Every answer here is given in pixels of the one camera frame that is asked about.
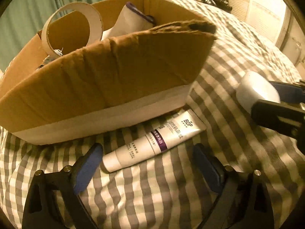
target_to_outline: gray striped bedsheet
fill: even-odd
[[[191,108],[207,130],[152,159],[105,174],[94,174],[80,197],[102,228],[195,228],[216,195],[192,163],[192,145],[202,142],[222,162],[237,171],[258,169],[266,179],[275,227],[284,222],[304,189],[304,156],[295,140],[257,126],[242,109],[235,89],[246,71],[268,80],[292,83],[300,76],[270,41],[233,15],[194,0],[170,0],[206,16],[218,26],[217,40],[194,82],[184,109]],[[172,115],[119,130],[54,144],[31,145],[1,129],[0,205],[21,228],[27,190],[36,170],[45,173],[73,165],[94,142],[105,154],[164,123]],[[73,224],[57,196],[66,226]]]

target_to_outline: black clamp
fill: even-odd
[[[61,217],[54,190],[61,192],[76,229],[98,229],[78,193],[85,190],[100,164],[103,147],[95,143],[73,166],[45,174],[35,172],[23,211],[22,229],[68,229]]]
[[[95,143],[73,166],[48,174],[36,171],[25,202],[22,229],[67,229],[53,190],[61,192],[76,229],[97,229],[78,193],[86,189],[102,156],[102,146]],[[194,146],[193,158],[210,189],[219,194],[198,229],[274,229],[271,202],[258,170],[248,175],[236,172],[231,166],[224,167],[205,152],[202,144]],[[226,221],[238,192],[243,192],[242,202],[228,227]]]
[[[269,81],[281,101],[305,103],[305,81],[295,84]],[[259,125],[297,140],[298,149],[305,154],[305,111],[283,103],[258,100],[251,109],[251,118]]]
[[[197,229],[274,229],[271,200],[259,170],[251,174],[236,172],[209,155],[202,144],[193,149],[193,158],[205,181],[218,193],[209,215]],[[232,215],[238,193],[241,201]]]

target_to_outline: tube cap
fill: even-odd
[[[103,156],[103,164],[109,172],[113,172],[123,168],[115,154],[115,151]]]

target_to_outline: black bag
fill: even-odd
[[[231,13],[232,6],[229,5],[228,0],[201,0],[203,3],[218,7],[228,13]]]

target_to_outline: green curtain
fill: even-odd
[[[94,3],[101,0],[12,0],[0,17],[0,69],[5,71],[57,9],[73,1]]]

